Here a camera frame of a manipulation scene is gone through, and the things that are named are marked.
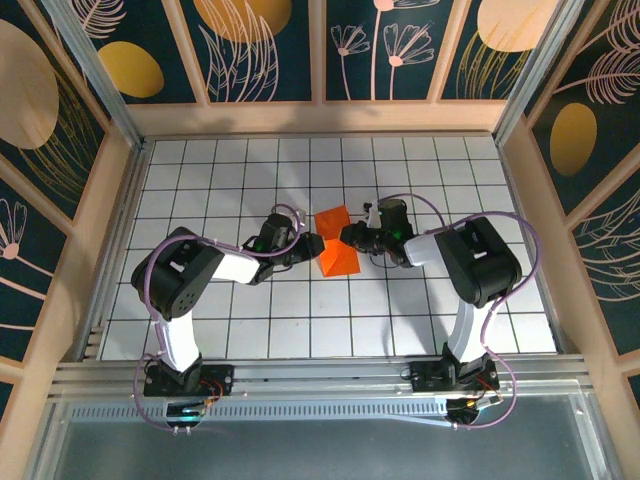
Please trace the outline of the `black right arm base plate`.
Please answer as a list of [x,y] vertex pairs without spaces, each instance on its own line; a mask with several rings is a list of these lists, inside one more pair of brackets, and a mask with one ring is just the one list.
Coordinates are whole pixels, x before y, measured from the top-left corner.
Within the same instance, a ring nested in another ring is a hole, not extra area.
[[476,367],[457,366],[445,359],[410,362],[409,380],[414,393],[500,390],[492,360]]

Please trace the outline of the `aluminium front frame rail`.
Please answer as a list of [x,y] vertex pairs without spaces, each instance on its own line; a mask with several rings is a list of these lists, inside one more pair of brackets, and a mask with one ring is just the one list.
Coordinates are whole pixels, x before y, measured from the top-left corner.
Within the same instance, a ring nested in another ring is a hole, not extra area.
[[[580,355],[508,355],[512,382],[498,368],[500,392],[520,395],[563,395],[594,391]],[[232,360],[231,398],[240,401],[392,398],[412,394],[409,367],[401,359],[343,358],[308,360]],[[130,400],[135,361],[61,363],[48,399]]]

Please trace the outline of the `aluminium corner post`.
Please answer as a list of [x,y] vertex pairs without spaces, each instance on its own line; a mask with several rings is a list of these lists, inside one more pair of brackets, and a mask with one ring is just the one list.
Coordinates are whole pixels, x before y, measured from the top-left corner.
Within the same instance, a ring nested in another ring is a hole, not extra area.
[[584,0],[560,0],[536,47],[511,91],[505,109],[493,132],[498,149],[508,140],[536,88],[558,55],[571,28],[579,17]]
[[134,151],[139,152],[142,136],[94,44],[97,40],[107,40],[125,19],[127,10],[124,0],[39,1],[52,25],[57,28],[60,46],[68,49],[79,67],[79,73],[93,87],[99,103],[105,107]]

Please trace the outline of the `orange square paper sheet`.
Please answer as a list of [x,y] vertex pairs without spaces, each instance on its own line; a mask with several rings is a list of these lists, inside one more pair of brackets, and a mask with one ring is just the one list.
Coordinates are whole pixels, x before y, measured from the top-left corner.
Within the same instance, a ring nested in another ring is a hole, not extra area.
[[350,218],[345,205],[315,215],[316,233],[322,237],[325,245],[325,250],[319,256],[324,277],[360,272],[358,252],[340,240],[342,228],[349,225]]

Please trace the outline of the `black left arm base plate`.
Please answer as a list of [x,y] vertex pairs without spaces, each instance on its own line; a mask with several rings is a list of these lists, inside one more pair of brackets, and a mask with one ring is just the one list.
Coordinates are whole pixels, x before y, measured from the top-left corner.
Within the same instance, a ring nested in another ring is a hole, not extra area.
[[147,367],[145,376],[145,397],[228,396],[233,387],[234,367],[195,364],[185,372],[178,372],[161,362]]

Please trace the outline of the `grey metal sheet panel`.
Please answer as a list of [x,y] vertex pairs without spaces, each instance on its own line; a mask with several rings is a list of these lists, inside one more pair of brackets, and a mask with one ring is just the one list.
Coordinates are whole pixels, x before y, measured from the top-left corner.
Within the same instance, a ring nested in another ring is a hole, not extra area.
[[24,480],[624,480],[577,395],[523,397],[481,430],[240,420],[174,435],[122,402],[65,402],[42,424]]

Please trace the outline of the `aluminium side rail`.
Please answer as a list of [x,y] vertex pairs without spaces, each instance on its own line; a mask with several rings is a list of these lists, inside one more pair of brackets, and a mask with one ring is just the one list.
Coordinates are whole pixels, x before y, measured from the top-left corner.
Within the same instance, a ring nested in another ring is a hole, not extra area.
[[522,228],[525,259],[539,263],[531,282],[507,302],[522,353],[566,354],[574,347],[567,339],[558,317],[552,277],[555,268],[553,241],[558,233],[560,207],[539,149],[528,134],[513,134],[500,149],[516,212],[536,231],[532,236]]
[[115,298],[117,274],[123,265],[123,252],[128,244],[128,234],[131,232],[134,220],[135,203],[139,199],[141,184],[149,164],[149,147],[148,142],[136,147],[127,160],[98,257],[97,271],[86,313],[66,353],[67,360],[83,361],[92,328],[101,322],[108,307],[107,303]]

